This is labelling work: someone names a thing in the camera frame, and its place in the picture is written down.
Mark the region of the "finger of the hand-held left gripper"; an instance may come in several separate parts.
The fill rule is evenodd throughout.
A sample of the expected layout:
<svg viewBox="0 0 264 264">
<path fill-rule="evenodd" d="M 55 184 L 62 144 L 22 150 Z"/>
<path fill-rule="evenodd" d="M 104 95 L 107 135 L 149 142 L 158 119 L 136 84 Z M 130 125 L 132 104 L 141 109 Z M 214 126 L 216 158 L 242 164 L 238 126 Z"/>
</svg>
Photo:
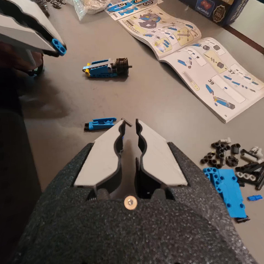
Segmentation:
<svg viewBox="0 0 264 264">
<path fill-rule="evenodd" d="M 0 16 L 1 42 L 23 49 L 58 57 L 58 51 L 42 36 L 31 28 L 17 23 L 13 18 Z"/>
<path fill-rule="evenodd" d="M 56 39 L 66 47 L 55 27 L 35 1 L 8 0 L 8 16 L 20 26 L 32 29 L 43 40 L 51 43 Z"/>
</svg>

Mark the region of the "pile of toy bricks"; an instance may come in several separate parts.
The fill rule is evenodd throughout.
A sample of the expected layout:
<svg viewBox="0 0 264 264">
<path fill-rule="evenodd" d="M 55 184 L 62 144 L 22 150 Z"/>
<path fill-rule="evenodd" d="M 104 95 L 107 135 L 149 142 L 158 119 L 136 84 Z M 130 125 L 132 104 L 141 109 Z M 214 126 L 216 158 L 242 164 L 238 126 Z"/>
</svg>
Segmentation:
<svg viewBox="0 0 264 264">
<path fill-rule="evenodd" d="M 215 151 L 206 154 L 201 164 L 209 165 L 203 172 L 215 187 L 226 205 L 229 216 L 236 223 L 250 220 L 246 215 L 241 187 L 250 184 L 257 191 L 264 186 L 264 159 L 260 147 L 249 151 L 241 148 L 239 143 L 231 144 L 230 138 L 220 139 L 211 144 Z"/>
</svg>

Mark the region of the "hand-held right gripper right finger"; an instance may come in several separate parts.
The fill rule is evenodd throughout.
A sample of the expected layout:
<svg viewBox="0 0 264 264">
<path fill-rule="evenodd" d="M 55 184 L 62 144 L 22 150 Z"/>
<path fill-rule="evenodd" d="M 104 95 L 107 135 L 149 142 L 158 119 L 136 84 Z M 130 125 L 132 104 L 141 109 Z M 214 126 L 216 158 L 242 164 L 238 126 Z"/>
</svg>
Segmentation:
<svg viewBox="0 0 264 264">
<path fill-rule="evenodd" d="M 187 186 L 187 179 L 168 141 L 140 119 L 136 119 L 136 133 L 141 150 L 139 163 L 142 172 L 168 187 Z"/>
</svg>

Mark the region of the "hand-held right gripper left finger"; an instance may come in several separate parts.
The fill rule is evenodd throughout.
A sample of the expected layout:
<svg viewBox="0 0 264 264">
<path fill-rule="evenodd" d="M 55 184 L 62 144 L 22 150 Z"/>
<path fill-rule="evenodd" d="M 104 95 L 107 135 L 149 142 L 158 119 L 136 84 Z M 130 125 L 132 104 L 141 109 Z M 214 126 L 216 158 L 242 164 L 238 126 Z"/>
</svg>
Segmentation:
<svg viewBox="0 0 264 264">
<path fill-rule="evenodd" d="M 121 152 L 126 123 L 119 121 L 98 137 L 74 182 L 75 187 L 98 188 L 121 169 Z"/>
</svg>

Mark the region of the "clear plastic bag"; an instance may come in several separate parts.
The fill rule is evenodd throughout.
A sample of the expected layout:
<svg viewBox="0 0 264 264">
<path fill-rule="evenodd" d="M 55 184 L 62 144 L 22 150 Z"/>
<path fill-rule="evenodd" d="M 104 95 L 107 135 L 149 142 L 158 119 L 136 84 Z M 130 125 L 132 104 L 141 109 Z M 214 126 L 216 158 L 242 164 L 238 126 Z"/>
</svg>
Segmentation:
<svg viewBox="0 0 264 264">
<path fill-rule="evenodd" d="M 72 0 L 70 2 L 81 21 L 86 14 L 94 15 L 105 10 L 111 0 Z"/>
</svg>

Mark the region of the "clear bag with black parts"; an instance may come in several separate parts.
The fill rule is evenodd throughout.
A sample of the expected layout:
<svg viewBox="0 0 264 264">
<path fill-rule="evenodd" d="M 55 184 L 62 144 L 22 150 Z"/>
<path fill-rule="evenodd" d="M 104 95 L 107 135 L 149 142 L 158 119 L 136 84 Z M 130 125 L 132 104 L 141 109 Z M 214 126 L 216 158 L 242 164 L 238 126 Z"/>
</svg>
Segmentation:
<svg viewBox="0 0 264 264">
<path fill-rule="evenodd" d="M 66 4 L 66 2 L 63 0 L 36 0 L 36 2 L 40 6 L 40 8 L 45 11 L 48 11 L 48 3 L 56 9 L 60 9 L 62 5 Z"/>
</svg>

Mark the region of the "wheel and beam assembly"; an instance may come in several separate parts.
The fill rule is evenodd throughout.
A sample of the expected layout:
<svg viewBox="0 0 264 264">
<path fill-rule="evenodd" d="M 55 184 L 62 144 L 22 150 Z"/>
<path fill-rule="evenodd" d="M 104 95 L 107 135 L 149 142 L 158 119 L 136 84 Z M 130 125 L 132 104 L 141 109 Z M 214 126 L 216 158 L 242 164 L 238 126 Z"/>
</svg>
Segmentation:
<svg viewBox="0 0 264 264">
<path fill-rule="evenodd" d="M 87 63 L 82 71 L 89 78 L 115 78 L 128 77 L 129 69 L 133 66 L 128 63 L 128 58 L 116 58 Z"/>
</svg>

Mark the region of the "robot kit box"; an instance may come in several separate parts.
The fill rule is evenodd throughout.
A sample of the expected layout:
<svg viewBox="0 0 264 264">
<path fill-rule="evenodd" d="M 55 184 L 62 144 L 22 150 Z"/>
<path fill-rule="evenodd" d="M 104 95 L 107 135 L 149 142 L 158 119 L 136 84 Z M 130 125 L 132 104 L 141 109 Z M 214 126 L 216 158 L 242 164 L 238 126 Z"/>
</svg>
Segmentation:
<svg viewBox="0 0 264 264">
<path fill-rule="evenodd" d="M 181 0 L 180 2 L 223 27 L 236 21 L 248 0 Z"/>
</svg>

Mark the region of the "sticker sheet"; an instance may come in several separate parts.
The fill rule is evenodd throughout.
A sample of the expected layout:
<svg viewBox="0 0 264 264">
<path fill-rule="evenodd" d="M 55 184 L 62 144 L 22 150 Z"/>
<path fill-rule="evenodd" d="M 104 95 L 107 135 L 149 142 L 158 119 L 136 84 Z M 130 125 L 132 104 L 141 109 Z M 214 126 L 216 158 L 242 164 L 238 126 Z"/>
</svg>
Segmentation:
<svg viewBox="0 0 264 264">
<path fill-rule="evenodd" d="M 163 0 L 111 1 L 106 7 L 105 12 L 116 21 L 160 3 L 163 3 Z"/>
</svg>

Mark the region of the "grey desk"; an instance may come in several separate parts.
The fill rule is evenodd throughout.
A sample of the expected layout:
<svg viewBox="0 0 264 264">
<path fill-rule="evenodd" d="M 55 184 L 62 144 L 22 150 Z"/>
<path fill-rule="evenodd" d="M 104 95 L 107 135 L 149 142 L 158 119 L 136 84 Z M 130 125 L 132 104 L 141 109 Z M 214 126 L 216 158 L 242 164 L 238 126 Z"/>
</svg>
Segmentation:
<svg viewBox="0 0 264 264">
<path fill-rule="evenodd" d="M 263 263 L 263 199 L 241 188 L 250 220 L 234 223 L 200 159 L 211 143 L 231 137 L 242 148 L 263 148 L 263 99 L 222 123 L 166 63 L 105 12 L 79 21 L 74 8 L 50 8 L 67 44 L 61 58 L 44 58 L 44 74 L 22 97 L 25 123 L 43 195 L 14 263 Z M 89 78 L 87 63 L 128 58 L 128 77 Z M 74 187 L 77 170 L 103 132 L 84 132 L 93 118 L 125 118 L 122 182 L 98 200 Z M 167 141 L 189 180 L 170 200 L 139 198 L 134 185 L 141 156 L 140 119 Z"/>
</svg>

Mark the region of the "person's left hand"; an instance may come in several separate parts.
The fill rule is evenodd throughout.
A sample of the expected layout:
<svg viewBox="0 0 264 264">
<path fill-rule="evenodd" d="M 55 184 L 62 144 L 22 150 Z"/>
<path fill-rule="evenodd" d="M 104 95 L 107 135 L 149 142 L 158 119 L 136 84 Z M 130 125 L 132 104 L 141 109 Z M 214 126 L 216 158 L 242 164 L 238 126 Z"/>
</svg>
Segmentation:
<svg viewBox="0 0 264 264">
<path fill-rule="evenodd" d="M 43 56 L 41 53 L 31 51 L 35 66 L 29 62 L 24 61 L 14 50 L 13 46 L 0 42 L 0 65 L 1 68 L 14 68 L 22 71 L 32 71 L 40 67 L 43 63 Z"/>
</svg>

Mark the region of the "small blue beam brick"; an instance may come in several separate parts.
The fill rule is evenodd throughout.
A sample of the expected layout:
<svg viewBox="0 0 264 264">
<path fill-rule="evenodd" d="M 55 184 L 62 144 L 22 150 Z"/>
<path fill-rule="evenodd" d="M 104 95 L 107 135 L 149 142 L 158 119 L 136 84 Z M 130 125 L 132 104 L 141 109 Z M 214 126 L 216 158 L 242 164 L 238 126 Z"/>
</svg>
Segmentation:
<svg viewBox="0 0 264 264">
<path fill-rule="evenodd" d="M 66 54 L 67 48 L 63 46 L 59 40 L 53 38 L 51 44 L 57 50 L 60 56 L 64 56 Z"/>
</svg>

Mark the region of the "blue panel brick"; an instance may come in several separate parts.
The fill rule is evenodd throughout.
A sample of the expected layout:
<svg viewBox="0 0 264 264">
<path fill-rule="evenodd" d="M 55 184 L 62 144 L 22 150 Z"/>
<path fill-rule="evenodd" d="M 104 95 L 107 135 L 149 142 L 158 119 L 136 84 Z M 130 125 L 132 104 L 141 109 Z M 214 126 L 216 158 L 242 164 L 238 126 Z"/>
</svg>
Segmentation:
<svg viewBox="0 0 264 264">
<path fill-rule="evenodd" d="M 115 125 L 114 122 L 116 121 L 117 119 L 114 117 L 93 119 L 91 122 L 84 124 L 84 131 L 109 129 Z"/>
</svg>

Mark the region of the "instruction manual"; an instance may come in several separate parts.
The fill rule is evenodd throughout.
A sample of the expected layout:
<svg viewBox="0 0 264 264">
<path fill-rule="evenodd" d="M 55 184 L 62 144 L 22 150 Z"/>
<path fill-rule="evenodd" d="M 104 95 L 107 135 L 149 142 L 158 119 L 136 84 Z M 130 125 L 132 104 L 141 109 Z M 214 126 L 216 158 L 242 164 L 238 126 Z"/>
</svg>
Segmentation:
<svg viewBox="0 0 264 264">
<path fill-rule="evenodd" d="M 192 22 L 155 5 L 118 22 L 167 63 L 196 97 L 227 123 L 264 97 L 264 84 L 214 38 L 201 38 Z"/>
</svg>

